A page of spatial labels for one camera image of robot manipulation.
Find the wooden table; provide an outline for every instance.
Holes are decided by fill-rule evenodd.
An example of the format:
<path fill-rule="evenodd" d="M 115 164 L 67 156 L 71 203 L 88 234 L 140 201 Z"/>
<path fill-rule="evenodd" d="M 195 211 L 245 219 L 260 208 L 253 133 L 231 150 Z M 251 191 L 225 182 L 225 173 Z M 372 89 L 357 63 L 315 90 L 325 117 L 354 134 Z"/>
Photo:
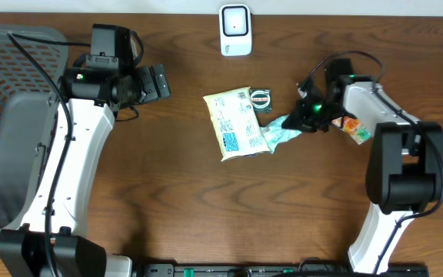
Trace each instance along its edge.
<path fill-rule="evenodd" d="M 221 163 L 203 95 L 271 88 L 273 112 L 258 117 L 265 125 L 294 108 L 295 83 L 317 62 L 357 49 L 384 61 L 381 83 L 402 108 L 443 127 L 443 18 L 254 15 L 252 53 L 239 58 L 221 55 L 216 15 L 0 14 L 1 24 L 17 22 L 56 28 L 70 42 L 90 42 L 94 22 L 123 25 L 142 37 L 144 64 L 165 67 L 172 98 L 117 123 L 98 165 L 88 238 L 112 253 L 297 263 L 341 259 L 356 239 L 368 211 L 370 142 L 357 146 L 332 129 Z M 354 62 L 357 73 L 378 72 Z M 392 261 L 425 262 L 443 276 L 443 207 L 408 227 Z"/>

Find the brown tabletop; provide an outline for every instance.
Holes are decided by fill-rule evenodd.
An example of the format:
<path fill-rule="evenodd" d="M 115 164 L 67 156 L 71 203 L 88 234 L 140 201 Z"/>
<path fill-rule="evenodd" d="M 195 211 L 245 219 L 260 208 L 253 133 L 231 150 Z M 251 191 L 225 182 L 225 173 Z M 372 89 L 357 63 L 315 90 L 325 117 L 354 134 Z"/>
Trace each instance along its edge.
<path fill-rule="evenodd" d="M 345 133 L 303 134 L 275 154 L 221 163 L 203 95 L 242 86 L 271 88 L 273 111 L 288 114 L 300 82 L 327 55 L 370 52 L 402 108 L 443 127 L 443 18 L 253 15 L 246 57 L 220 53 L 217 15 L 2 14 L 0 24 L 43 25 L 70 42 L 90 42 L 94 22 L 136 30 L 143 64 L 162 63 L 172 97 L 116 123 L 102 151 L 88 212 L 88 238 L 108 252 L 178 263 L 298 263 L 342 259 L 368 211 L 371 142 Z M 75 58 L 86 48 L 72 48 Z M 354 59 L 357 73 L 376 73 Z M 392 256 L 425 262 L 443 276 L 443 207 L 414 221 Z M 0 275 L 7 275 L 0 261 Z"/>

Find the green light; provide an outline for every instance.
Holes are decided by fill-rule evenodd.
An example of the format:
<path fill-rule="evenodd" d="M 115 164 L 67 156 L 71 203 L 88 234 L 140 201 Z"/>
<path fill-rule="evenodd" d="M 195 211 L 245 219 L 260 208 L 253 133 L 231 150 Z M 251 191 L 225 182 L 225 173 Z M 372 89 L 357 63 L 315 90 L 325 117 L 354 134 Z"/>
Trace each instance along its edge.
<path fill-rule="evenodd" d="M 321 110 L 321 108 L 322 108 L 322 105 L 321 104 L 319 104 L 319 105 L 314 105 L 314 112 L 319 112 L 319 110 Z"/>

